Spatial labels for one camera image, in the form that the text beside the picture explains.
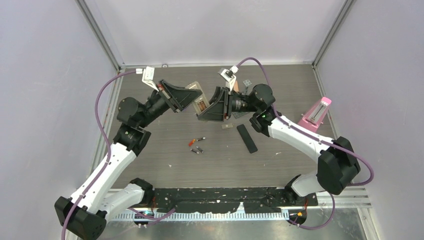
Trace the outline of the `beige remote control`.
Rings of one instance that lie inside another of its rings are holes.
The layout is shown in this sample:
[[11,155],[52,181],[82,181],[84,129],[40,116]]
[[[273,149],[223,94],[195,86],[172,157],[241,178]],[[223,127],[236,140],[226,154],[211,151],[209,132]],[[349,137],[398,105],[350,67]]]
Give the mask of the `beige remote control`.
[[192,103],[196,114],[200,115],[204,110],[206,110],[210,106],[209,100],[205,92],[203,91],[200,83],[197,81],[188,84],[185,88],[191,90],[200,90],[202,92],[202,94],[197,97]]

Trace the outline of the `beige battery cover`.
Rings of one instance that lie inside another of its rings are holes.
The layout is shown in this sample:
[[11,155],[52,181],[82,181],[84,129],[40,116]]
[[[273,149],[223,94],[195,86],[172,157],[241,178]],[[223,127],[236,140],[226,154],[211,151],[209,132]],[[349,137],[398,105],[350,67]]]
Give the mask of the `beige battery cover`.
[[234,127],[234,125],[233,124],[223,124],[222,126],[221,126],[221,128],[223,129],[223,130],[225,130],[225,129],[230,129],[230,128],[233,128]]

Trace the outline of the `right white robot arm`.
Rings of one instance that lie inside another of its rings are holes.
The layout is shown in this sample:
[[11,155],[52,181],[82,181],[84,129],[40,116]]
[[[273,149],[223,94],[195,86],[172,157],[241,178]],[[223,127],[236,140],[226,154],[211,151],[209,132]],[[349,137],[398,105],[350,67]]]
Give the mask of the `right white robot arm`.
[[332,139],[314,133],[277,112],[271,87],[257,84],[249,94],[217,87],[210,105],[197,115],[200,121],[223,122],[232,113],[250,113],[254,130],[296,148],[317,164],[308,174],[295,176],[285,186],[285,198],[299,205],[307,195],[328,192],[339,195],[361,171],[350,141],[344,137]]

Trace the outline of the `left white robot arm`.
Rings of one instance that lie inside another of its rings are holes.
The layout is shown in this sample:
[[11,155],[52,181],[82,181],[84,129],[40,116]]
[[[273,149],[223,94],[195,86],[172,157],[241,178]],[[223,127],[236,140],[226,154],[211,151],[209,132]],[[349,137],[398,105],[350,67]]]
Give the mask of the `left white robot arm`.
[[202,94],[200,89],[178,87],[160,80],[145,103],[133,97],[124,98],[118,104],[117,119],[121,126],[107,154],[82,186],[68,198],[59,197],[54,204],[63,230],[83,240],[96,240],[116,215],[137,204],[151,205],[154,188],[141,178],[131,180],[111,196],[107,193],[147,145],[151,132],[145,127],[168,110],[183,111]]

